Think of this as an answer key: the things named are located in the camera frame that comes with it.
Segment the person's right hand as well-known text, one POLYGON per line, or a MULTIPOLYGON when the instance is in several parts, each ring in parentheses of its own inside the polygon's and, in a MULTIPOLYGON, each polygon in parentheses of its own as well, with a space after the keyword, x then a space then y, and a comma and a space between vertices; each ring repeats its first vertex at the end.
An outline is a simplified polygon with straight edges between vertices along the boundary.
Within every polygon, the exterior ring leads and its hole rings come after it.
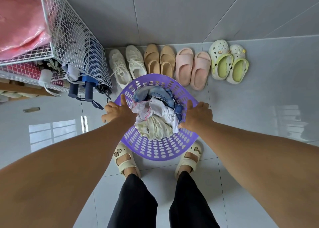
POLYGON ((209 104, 201 101, 186 114, 185 121, 179 124, 179 128, 201 135, 204 129, 208 128, 212 122, 213 114, 212 110, 209 109, 209 104))

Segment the person's left hand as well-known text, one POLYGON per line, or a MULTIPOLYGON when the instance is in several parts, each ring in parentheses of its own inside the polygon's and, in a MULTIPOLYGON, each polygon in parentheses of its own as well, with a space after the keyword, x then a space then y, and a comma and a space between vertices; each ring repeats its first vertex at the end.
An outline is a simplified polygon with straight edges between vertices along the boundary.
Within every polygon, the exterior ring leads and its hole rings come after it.
POLYGON ((103 123, 117 121, 118 123, 131 127, 136 121, 137 114, 133 113, 129 106, 128 109, 122 109, 121 104, 117 105, 111 101, 105 105, 104 110, 106 113, 101 116, 103 123))

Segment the purple plastic laundry basket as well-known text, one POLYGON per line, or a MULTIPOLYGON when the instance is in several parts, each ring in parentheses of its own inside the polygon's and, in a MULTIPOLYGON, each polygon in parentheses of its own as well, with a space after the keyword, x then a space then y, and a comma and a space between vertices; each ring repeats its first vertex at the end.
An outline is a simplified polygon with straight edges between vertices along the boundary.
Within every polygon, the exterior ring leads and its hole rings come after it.
MULTIPOLYGON (((121 94, 124 94, 128 106, 130 106, 133 94, 138 87, 158 85, 168 88, 172 91, 176 101, 183 105, 182 121, 185 121, 187 101, 191 100, 193 106, 198 101, 176 80, 162 74, 146 74, 133 80, 121 94)), ((178 133, 161 140, 148 140, 141 136, 133 125, 123 136, 122 142, 128 146, 134 153, 152 161, 167 161, 174 159, 186 152, 188 148, 197 140, 198 135, 195 132, 184 128, 179 128, 178 133)))

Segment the person's right forearm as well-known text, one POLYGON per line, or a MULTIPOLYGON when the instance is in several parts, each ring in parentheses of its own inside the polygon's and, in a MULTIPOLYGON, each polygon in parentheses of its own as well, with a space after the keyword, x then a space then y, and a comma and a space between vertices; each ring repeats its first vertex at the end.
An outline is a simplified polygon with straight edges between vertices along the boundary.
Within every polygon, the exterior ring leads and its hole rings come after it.
POLYGON ((319 147, 214 121, 195 131, 279 228, 319 228, 319 147))

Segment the person's left forearm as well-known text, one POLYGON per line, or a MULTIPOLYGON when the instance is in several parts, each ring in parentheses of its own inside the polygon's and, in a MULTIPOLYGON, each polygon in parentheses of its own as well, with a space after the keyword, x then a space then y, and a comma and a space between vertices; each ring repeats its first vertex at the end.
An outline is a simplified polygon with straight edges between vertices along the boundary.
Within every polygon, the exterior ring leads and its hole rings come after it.
POLYGON ((0 228, 72 228, 134 122, 115 118, 0 169, 0 228))

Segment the black folded umbrella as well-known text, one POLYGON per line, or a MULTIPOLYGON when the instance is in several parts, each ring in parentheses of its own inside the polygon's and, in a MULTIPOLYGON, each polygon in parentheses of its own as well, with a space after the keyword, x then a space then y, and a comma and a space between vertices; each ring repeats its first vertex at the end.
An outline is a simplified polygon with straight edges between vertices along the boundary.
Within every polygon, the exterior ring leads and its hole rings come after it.
POLYGON ((107 97, 106 99, 107 103, 111 101, 112 91, 107 85, 105 84, 96 85, 95 89, 97 90, 98 93, 103 94, 107 97))

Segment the blue denim jeans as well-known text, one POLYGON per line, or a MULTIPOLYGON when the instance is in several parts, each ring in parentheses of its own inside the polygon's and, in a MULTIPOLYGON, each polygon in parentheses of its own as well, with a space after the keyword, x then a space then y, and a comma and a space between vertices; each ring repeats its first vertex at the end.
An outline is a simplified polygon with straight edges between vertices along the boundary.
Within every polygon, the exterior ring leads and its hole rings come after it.
POLYGON ((149 101, 152 97, 155 97, 164 102, 164 104, 172 109, 177 114, 180 123, 182 121, 183 105, 179 104, 173 96, 170 89, 164 88, 158 85, 138 87, 133 94, 132 101, 141 102, 149 101))

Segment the white garment with pink trim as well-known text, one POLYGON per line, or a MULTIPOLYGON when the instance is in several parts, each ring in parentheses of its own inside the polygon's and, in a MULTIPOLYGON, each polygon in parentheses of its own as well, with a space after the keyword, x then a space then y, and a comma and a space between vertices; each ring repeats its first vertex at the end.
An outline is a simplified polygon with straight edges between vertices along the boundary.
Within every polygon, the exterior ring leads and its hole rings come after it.
POLYGON ((135 102, 132 101, 129 108, 137 114, 135 125, 150 121, 151 118, 157 117, 165 125, 171 127, 172 133, 178 133, 179 123, 177 114, 174 109, 166 106, 163 101, 152 97, 149 101, 135 102))

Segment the white lace-up sneaker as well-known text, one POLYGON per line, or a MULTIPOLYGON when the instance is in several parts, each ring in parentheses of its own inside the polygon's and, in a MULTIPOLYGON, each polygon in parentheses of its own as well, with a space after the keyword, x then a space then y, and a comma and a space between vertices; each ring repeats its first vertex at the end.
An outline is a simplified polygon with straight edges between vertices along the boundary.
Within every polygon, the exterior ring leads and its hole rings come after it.
POLYGON ((128 45, 125 54, 129 64, 129 71, 133 79, 147 74, 143 56, 134 45, 128 45))
POLYGON ((132 76, 126 66, 125 58, 118 49, 112 49, 109 53, 109 65, 113 73, 116 82, 121 87, 125 89, 127 85, 132 81, 132 76))

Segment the blue folded umbrella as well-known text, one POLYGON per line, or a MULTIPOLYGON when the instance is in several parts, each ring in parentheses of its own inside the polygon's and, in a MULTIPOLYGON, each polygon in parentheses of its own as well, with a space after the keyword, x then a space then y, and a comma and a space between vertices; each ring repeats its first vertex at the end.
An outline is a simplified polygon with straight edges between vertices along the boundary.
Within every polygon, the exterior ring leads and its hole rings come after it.
POLYGON ((75 99, 79 101, 90 102, 95 108, 103 110, 104 108, 99 103, 93 100, 93 90, 98 85, 98 80, 89 75, 84 75, 82 76, 82 81, 85 83, 85 97, 76 97, 75 99))

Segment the pink slide sandal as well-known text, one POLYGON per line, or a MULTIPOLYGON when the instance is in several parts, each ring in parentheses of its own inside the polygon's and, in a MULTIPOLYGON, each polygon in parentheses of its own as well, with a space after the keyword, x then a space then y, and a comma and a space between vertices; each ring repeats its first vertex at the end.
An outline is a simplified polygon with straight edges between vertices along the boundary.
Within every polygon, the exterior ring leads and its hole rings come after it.
POLYGON ((182 48, 176 55, 175 80, 183 87, 190 84, 194 54, 191 48, 182 48))
POLYGON ((196 91, 201 91, 206 84, 211 67, 210 55, 201 51, 194 56, 190 85, 196 91))

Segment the cream crumpled garment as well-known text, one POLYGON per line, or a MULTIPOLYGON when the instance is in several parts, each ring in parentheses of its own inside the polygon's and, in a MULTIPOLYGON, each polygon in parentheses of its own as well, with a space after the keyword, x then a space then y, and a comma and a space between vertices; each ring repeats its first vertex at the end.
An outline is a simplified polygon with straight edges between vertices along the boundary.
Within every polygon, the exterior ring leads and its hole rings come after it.
POLYGON ((161 140, 173 135, 172 127, 157 116, 151 116, 146 121, 135 123, 134 126, 141 136, 148 140, 161 140))

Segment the navy folded umbrella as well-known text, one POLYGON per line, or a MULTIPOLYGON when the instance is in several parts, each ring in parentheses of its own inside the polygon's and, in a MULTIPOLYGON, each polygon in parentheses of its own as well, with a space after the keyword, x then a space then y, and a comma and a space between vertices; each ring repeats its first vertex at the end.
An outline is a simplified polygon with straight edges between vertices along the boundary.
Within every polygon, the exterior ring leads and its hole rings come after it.
POLYGON ((71 98, 78 98, 78 85, 70 83, 69 93, 68 96, 71 98))

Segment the cream buckle sandal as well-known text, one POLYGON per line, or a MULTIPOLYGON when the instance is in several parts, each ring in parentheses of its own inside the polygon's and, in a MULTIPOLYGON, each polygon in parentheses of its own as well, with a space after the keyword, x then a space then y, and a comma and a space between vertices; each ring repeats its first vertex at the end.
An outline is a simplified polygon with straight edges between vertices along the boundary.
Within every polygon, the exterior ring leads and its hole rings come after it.
POLYGON ((181 159, 175 170, 175 178, 178 179, 182 172, 191 174, 196 170, 197 163, 202 156, 201 144, 195 141, 187 151, 181 155, 181 159))
POLYGON ((127 178, 130 174, 141 178, 140 171, 133 157, 133 152, 122 142, 119 142, 112 156, 120 174, 127 178))

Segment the white and green clog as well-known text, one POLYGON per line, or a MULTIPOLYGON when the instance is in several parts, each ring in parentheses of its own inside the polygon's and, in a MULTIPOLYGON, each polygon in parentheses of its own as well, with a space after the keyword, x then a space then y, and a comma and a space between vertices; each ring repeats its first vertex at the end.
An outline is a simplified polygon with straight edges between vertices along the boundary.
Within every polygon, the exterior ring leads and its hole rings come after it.
POLYGON ((249 62, 246 59, 246 50, 241 45, 231 45, 230 52, 233 55, 233 63, 226 81, 236 85, 243 80, 245 73, 248 71, 249 62))
POLYGON ((217 40, 210 46, 211 72, 215 80, 225 80, 233 64, 233 55, 226 40, 217 40))

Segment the white folded umbrella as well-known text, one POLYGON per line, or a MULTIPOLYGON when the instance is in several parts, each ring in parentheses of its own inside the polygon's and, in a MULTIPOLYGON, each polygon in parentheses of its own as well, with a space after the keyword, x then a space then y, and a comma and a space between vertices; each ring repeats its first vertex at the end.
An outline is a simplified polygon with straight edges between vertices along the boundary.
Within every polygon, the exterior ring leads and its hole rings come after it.
POLYGON ((42 86, 50 95, 54 96, 54 97, 61 97, 60 94, 57 94, 57 93, 54 93, 54 92, 51 92, 49 90, 49 85, 51 83, 51 79, 52 79, 52 76, 53 76, 53 72, 49 69, 42 69, 41 70, 41 73, 40 73, 40 77, 39 77, 39 80, 38 80, 38 84, 40 86, 42 86))

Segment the wooden shelf board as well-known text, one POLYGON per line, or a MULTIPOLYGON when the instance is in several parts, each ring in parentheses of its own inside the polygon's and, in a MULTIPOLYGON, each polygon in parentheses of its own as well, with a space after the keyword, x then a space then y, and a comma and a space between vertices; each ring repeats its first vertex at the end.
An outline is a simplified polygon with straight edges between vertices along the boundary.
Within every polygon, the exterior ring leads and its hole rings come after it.
POLYGON ((55 90, 49 90, 49 93, 44 87, 36 85, 28 85, 26 83, 18 81, 2 81, 0 79, 0 102, 25 100, 36 97, 56 97, 59 92, 55 90))

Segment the red patterned cloth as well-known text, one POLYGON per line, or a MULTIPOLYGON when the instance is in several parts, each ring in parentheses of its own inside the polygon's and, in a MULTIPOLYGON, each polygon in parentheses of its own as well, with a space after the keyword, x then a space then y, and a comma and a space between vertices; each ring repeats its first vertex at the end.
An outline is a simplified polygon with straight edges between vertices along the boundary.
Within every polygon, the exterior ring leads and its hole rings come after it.
MULTIPOLYGON (((0 71, 7 74, 13 74, 11 77, 14 81, 25 82, 31 85, 39 85, 39 78, 42 68, 39 68, 34 62, 26 62, 20 64, 0 66, 0 71)), ((64 71, 51 70, 53 73, 51 78, 51 85, 64 87, 62 78, 65 75, 64 71)))

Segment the black trousers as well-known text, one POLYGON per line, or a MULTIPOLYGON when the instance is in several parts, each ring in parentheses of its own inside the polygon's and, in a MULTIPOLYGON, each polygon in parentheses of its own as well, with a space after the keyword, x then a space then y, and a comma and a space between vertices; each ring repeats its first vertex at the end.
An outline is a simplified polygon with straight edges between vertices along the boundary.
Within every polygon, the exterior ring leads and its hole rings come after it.
MULTIPOLYGON (((155 228, 157 207, 157 201, 143 181, 130 174, 107 228, 155 228)), ((220 228, 206 199, 186 171, 178 177, 169 222, 171 228, 220 228)))

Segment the pink plastic bag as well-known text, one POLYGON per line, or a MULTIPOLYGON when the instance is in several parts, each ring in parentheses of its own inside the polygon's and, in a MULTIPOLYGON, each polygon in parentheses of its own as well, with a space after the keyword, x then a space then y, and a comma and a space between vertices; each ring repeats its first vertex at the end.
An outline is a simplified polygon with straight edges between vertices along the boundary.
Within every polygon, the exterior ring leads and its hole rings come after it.
POLYGON ((0 61, 51 55, 55 0, 0 0, 0 61))

